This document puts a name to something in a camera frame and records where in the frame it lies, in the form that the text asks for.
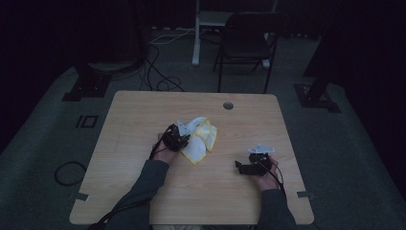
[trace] person's right hand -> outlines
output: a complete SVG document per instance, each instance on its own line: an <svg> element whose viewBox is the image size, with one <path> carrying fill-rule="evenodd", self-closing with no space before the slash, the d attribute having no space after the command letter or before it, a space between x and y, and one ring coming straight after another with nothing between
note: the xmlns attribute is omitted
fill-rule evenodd
<svg viewBox="0 0 406 230"><path fill-rule="evenodd" d="M162 135L164 135L163 133L159 133L158 134L158 140L161 140ZM178 151L172 151L170 149L168 149L164 142L161 141L159 143L158 149L156 150L154 156L153 156L153 160L160 160L163 162L166 162L167 164L170 165L170 163L174 160L174 158L179 155Z"/></svg>
<svg viewBox="0 0 406 230"><path fill-rule="evenodd" d="M275 167L275 165L278 166L278 161L274 160L272 156L269 156L269 160L272 164L271 173L278 178L277 167ZM254 180L254 182L256 182L261 192L265 190L279 189L278 181L271 174L269 174L269 172L263 176L251 175L250 177Z"/></svg>

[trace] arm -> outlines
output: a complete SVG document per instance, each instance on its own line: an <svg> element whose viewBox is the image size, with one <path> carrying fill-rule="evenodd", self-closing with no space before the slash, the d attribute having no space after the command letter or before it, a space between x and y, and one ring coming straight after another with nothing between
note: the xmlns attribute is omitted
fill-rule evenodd
<svg viewBox="0 0 406 230"><path fill-rule="evenodd" d="M131 190L123 196L113 210L153 198L165 183L170 162L178 153L168 150L161 142L152 160L147 160L140 177ZM106 225L107 230L149 229L149 204L116 214Z"/></svg>
<svg viewBox="0 0 406 230"><path fill-rule="evenodd" d="M270 160L278 166L272 157ZM277 175L276 167L271 173ZM279 188L278 182L269 173L264 176L253 175L251 178L257 183L261 191L261 209L258 221L259 230L297 229L295 219L287 207L287 201Z"/></svg>

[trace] white desk leg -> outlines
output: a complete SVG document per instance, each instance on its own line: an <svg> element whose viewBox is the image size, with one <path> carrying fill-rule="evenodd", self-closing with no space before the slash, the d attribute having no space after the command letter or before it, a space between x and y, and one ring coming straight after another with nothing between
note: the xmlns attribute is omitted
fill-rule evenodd
<svg viewBox="0 0 406 230"><path fill-rule="evenodd" d="M196 0L196 18L194 25L194 48L193 48L193 57L192 57L192 66L199 65L200 59L200 2Z"/></svg>
<svg viewBox="0 0 406 230"><path fill-rule="evenodd" d="M268 40L268 36L269 36L269 34L265 34L265 39L266 39L266 40ZM262 61L262 67L263 67L264 69L268 69L268 68L269 68L269 59L264 59L264 60Z"/></svg>
<svg viewBox="0 0 406 230"><path fill-rule="evenodd" d="M275 1L273 2L271 12L274 12L274 11L275 11L275 9L277 8L277 5L278 5L278 0L275 0ZM262 61L262 67L263 67L264 69L268 69L268 68L269 68L269 59L265 59L265 60Z"/></svg>

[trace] table top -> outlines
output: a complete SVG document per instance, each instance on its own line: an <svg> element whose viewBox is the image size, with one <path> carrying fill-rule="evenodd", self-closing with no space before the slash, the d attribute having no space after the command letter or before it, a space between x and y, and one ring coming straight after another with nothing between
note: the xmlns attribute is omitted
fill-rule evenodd
<svg viewBox="0 0 406 230"><path fill-rule="evenodd" d="M275 96L119 91L79 190L89 197L76 200L71 222L93 223L108 213L140 175L157 133L199 116L218 128L213 151L195 166L179 154L151 202L151 224L256 224L260 192L238 174L235 160L248 164L248 149L257 144L275 148L296 222L313 221L308 198L297 196L305 185Z"/></svg>

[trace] dark curtain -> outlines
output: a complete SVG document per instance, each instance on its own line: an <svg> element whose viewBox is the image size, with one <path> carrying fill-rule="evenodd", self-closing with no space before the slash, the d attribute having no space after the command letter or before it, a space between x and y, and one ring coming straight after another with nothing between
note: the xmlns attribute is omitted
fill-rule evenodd
<svg viewBox="0 0 406 230"><path fill-rule="evenodd" d="M406 199L406 3L342 1L306 76L343 86Z"/></svg>
<svg viewBox="0 0 406 230"><path fill-rule="evenodd" d="M111 59L117 55L99 1L0 1L0 152L55 78L72 66L72 54L67 54L72 50L70 42L79 41L76 45L84 60ZM140 1L147 9L142 16L150 26L194 27L193 0ZM201 0L201 9L261 11L271 1ZM337 1L279 0L277 11L290 15L291 34L318 37Z"/></svg>

